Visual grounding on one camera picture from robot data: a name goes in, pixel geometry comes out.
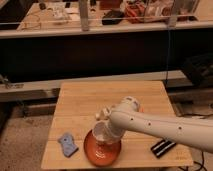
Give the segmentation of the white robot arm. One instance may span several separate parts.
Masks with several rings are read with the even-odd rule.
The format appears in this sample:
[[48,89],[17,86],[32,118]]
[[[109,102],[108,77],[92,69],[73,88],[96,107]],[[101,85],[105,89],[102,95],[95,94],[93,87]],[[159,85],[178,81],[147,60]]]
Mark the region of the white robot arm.
[[213,153],[213,120],[157,116],[141,113],[139,107],[135,98],[123,98],[106,121],[96,123],[92,130],[95,139],[112,144],[120,141],[126,131],[132,131]]

